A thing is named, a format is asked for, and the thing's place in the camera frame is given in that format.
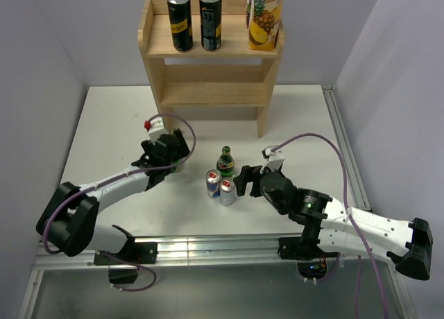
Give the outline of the dark grey can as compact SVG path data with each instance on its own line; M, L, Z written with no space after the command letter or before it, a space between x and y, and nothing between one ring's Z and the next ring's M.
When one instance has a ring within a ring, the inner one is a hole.
M199 0L201 44L206 51L221 47L222 0Z

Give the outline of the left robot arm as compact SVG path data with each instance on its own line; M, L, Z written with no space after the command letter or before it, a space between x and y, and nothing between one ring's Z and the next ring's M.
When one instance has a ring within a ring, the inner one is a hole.
M37 222L37 233L68 257L84 250L97 250L119 263L143 257L141 246L130 232L118 225L97 225L97 216L124 198L161 183L189 157L190 148L178 128L173 132L162 130L157 139L143 141L142 148L144 154L120 174L96 184L59 185Z

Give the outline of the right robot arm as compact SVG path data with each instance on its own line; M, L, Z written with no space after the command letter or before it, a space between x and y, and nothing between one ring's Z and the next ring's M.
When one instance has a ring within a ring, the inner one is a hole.
M281 259L309 261L337 254L365 256L392 265L404 276L430 278L433 237L421 218L398 221L344 204L327 194L298 188L281 171L243 166L234 178L238 196L263 197L280 215L303 227L300 236L279 238Z

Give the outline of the black yellow tall can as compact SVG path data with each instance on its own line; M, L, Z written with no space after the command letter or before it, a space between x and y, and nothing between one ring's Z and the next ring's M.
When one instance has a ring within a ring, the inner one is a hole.
M191 0L167 0L173 46L186 52L193 47Z

